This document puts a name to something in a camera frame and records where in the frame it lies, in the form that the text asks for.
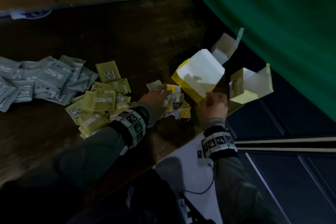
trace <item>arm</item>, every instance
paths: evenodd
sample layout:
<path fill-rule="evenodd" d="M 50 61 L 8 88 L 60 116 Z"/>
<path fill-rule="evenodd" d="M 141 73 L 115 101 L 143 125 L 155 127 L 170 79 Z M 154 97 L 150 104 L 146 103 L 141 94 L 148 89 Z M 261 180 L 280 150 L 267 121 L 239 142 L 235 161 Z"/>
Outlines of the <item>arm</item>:
<path fill-rule="evenodd" d="M 2 212 L 10 218 L 67 221 L 83 204 L 85 193 L 118 158 L 125 145 L 134 147 L 160 118 L 162 103 L 170 91 L 151 91 L 139 103 L 120 114 L 109 127 L 55 156 L 0 189 Z M 127 116 L 136 122 L 129 125 Z M 135 124 L 139 133 L 134 133 Z"/>
<path fill-rule="evenodd" d="M 216 196 L 223 223 L 275 223 L 239 161 L 231 135 L 225 130 L 227 112 L 226 95 L 219 93 L 209 93 L 198 110 L 205 129 L 203 152 L 214 161 Z"/>

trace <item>black pants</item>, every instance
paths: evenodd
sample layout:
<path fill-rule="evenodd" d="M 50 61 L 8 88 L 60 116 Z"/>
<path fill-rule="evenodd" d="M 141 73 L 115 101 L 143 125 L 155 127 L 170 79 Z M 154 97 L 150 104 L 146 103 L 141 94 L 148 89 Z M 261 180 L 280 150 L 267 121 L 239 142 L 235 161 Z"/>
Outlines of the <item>black pants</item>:
<path fill-rule="evenodd" d="M 128 208 L 126 201 L 130 191 L 133 191 L 133 194 Z M 110 196 L 85 209 L 69 223 L 185 224 L 185 221 L 176 196 L 168 183 L 163 181 L 155 170 L 150 169 Z"/>

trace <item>dark wooden surface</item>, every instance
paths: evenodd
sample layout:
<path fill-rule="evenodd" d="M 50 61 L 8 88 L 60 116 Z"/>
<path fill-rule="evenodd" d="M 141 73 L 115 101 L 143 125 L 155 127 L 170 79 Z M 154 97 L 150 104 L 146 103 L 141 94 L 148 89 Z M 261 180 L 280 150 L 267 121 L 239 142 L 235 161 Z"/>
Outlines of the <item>dark wooden surface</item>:
<path fill-rule="evenodd" d="M 171 75 L 201 49 L 205 29 L 191 0 L 87 6 L 37 20 L 1 18 L 0 55 L 37 61 L 63 54 L 87 60 L 85 66 L 93 71 L 96 63 L 115 60 L 121 77 L 128 79 L 132 101 L 137 101 L 148 92 L 149 82 L 174 83 Z M 186 100 L 195 106 L 188 96 Z M 201 132 L 194 110 L 189 121 L 173 116 L 159 120 L 136 148 L 117 160 L 91 196 L 115 190 L 193 139 Z M 0 131 L 0 183 L 81 140 L 63 106 L 38 99 L 0 113 Z"/>

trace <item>black cable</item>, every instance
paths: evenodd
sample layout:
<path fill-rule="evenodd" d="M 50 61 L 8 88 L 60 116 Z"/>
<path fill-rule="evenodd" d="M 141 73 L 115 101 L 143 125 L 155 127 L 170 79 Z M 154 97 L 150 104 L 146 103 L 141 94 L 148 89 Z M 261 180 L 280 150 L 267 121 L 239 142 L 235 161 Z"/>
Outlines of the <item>black cable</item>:
<path fill-rule="evenodd" d="M 196 194 L 196 195 L 202 195 L 202 194 L 204 194 L 205 192 L 207 192 L 211 188 L 214 180 L 215 180 L 215 177 L 212 177 L 212 182 L 211 182 L 210 186 L 205 191 L 203 191 L 203 192 L 194 192 L 194 191 L 190 191 L 190 190 L 184 190 L 183 192 L 189 192 L 189 193 Z"/>

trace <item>green curtain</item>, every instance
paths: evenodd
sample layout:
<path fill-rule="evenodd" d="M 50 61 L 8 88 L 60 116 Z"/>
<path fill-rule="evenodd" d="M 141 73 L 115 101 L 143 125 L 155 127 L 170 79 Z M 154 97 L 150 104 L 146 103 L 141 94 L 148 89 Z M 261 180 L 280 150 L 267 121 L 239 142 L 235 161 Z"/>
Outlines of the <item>green curtain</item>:
<path fill-rule="evenodd" d="M 336 0 L 203 0 L 298 91 L 336 121 Z"/>

